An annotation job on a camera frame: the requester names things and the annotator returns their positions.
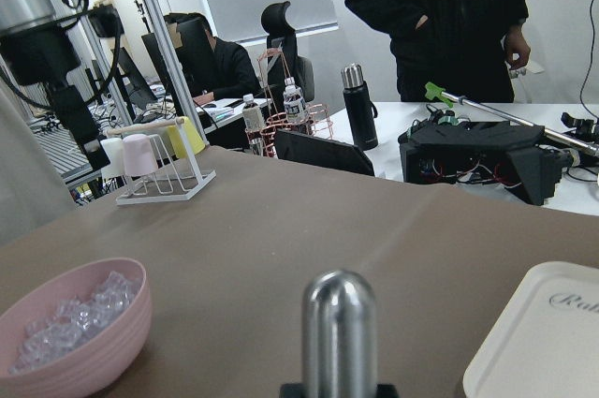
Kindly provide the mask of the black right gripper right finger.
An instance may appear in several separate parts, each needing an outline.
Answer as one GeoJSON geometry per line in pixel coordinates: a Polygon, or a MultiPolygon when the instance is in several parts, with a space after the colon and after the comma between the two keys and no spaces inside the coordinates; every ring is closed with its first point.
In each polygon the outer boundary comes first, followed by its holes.
{"type": "Polygon", "coordinates": [[[376,398],[399,398],[399,393],[393,384],[378,384],[376,398]]]}

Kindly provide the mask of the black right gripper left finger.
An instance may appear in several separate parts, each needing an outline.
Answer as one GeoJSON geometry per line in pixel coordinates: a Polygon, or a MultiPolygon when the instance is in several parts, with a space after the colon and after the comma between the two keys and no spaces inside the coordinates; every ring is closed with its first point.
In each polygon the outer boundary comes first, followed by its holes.
{"type": "Polygon", "coordinates": [[[304,389],[301,383],[285,383],[279,389],[279,398],[303,398],[304,389]]]}

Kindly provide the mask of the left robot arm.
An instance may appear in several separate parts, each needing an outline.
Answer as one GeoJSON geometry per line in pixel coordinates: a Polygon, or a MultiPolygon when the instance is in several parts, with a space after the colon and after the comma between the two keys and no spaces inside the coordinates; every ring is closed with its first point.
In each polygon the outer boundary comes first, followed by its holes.
{"type": "Polygon", "coordinates": [[[51,0],[1,0],[1,56],[19,85],[68,86],[80,58],[51,0]]]}

